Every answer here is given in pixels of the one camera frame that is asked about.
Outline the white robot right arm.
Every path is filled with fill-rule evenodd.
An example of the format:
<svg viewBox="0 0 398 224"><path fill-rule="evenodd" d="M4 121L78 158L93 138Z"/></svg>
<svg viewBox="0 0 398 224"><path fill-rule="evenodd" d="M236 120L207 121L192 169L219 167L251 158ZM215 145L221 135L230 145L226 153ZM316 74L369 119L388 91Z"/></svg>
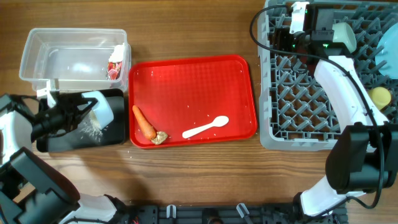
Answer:
<svg viewBox="0 0 398 224"><path fill-rule="evenodd" d="M316 219L362 195L380 197L397 175L397 126L377 109L354 67L353 29L334 21L331 7L298 1L287 7L290 27L275 32L274 50L315 64L341 134L325 164L325 176L300 193L305 217Z"/></svg>

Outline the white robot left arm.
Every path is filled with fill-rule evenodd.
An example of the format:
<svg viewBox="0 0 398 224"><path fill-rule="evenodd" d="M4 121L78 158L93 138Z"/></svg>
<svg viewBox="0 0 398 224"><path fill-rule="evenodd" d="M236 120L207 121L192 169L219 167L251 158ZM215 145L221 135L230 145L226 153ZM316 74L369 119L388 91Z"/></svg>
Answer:
<svg viewBox="0 0 398 224"><path fill-rule="evenodd" d="M1 220L3 223L127 223L128 210L109 195L80 194L56 169L32 152L32 143L75 130L90 113L113 120L99 91L50 94L54 104L33 114L25 95L1 96Z"/></svg>

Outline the red snack wrapper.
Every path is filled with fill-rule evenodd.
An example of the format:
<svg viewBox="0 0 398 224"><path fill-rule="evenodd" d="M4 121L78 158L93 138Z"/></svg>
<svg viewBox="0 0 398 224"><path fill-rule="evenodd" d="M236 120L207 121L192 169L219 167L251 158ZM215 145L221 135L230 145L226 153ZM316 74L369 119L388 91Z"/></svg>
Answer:
<svg viewBox="0 0 398 224"><path fill-rule="evenodd" d="M109 62L107 78L109 80L117 80L120 76L122 66L122 62Z"/></svg>

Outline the light blue plate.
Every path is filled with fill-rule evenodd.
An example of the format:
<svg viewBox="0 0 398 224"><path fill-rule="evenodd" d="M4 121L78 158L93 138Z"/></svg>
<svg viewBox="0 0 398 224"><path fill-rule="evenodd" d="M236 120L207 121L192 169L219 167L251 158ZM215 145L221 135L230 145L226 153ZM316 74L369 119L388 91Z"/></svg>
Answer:
<svg viewBox="0 0 398 224"><path fill-rule="evenodd" d="M382 48L375 56L376 65L381 67L379 73L397 79L397 24L391 26L380 39L377 48Z"/></svg>

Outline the pale green bowl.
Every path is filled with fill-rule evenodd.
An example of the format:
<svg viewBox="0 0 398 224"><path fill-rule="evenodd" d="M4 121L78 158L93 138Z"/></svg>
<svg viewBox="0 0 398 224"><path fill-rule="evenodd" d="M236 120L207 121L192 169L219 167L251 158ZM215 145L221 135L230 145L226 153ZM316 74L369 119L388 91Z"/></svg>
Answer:
<svg viewBox="0 0 398 224"><path fill-rule="evenodd" d="M346 48L350 53L353 53L357 48L357 42L355 34L351 26L346 22L340 22L333 24L332 30L333 42L345 44Z"/></svg>

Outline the light blue rice bowl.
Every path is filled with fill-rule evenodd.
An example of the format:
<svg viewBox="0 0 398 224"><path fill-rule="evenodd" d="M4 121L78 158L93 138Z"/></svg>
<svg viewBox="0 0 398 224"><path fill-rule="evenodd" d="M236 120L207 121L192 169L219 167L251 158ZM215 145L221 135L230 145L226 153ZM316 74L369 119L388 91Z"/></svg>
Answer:
<svg viewBox="0 0 398 224"><path fill-rule="evenodd" d="M81 94L84 98L95 98L97 103L92 107L89 113L93 126L99 130L107 127L114 119L113 111L100 91L89 91Z"/></svg>

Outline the yellow plastic cup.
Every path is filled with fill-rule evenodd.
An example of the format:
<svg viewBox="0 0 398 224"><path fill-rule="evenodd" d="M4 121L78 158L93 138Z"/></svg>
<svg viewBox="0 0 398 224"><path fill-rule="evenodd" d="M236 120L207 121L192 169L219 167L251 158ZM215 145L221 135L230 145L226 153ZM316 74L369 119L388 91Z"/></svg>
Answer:
<svg viewBox="0 0 398 224"><path fill-rule="evenodd" d="M373 88L368 95L378 110L385 108L392 100L390 91L384 87Z"/></svg>

